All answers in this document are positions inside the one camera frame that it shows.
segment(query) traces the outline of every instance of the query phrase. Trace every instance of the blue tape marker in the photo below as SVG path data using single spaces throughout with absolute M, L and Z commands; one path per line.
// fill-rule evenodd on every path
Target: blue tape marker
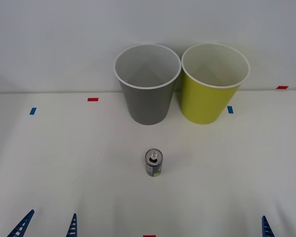
M 32 108 L 31 109 L 31 112 L 30 112 L 30 115 L 34 115 L 35 114 L 35 111 L 36 111 L 36 108 Z
M 228 113 L 233 114 L 232 106 L 227 106 Z

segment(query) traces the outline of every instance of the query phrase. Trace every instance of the tape marker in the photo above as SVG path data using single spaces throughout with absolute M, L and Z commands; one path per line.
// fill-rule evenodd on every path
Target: tape marker
M 88 98 L 88 101 L 99 101 L 99 98 Z
M 279 85 L 277 89 L 285 90 L 288 88 L 288 85 Z
M 232 106 L 227 106 L 227 109 L 228 109 L 228 113 L 233 114 Z
M 35 114 L 35 111 L 36 111 L 36 108 L 32 108 L 31 109 L 31 112 L 30 112 L 30 115 L 34 115 Z

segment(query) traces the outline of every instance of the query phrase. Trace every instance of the pull tab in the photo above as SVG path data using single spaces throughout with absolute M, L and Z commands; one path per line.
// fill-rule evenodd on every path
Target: pull tab
M 157 155 L 158 155 L 157 152 L 152 152 L 151 157 L 149 158 L 150 162 L 156 163 L 157 162 Z
M 151 153 L 151 159 L 157 159 L 157 155 L 158 155 L 157 152 L 152 152 Z

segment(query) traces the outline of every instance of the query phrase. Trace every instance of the can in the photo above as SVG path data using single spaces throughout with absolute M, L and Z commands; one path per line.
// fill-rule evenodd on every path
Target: can
M 163 155 L 158 149 L 150 149 L 145 155 L 146 172 L 151 177 L 156 177 L 161 173 Z

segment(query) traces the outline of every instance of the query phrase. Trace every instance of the red tape marker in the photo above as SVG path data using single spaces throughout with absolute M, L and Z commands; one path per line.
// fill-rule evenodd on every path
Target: red tape marker
M 99 101 L 99 98 L 88 98 L 88 101 Z
M 282 89 L 282 90 L 285 90 L 285 89 L 287 89 L 288 88 L 288 85 L 279 85 L 278 87 L 277 87 L 277 89 Z

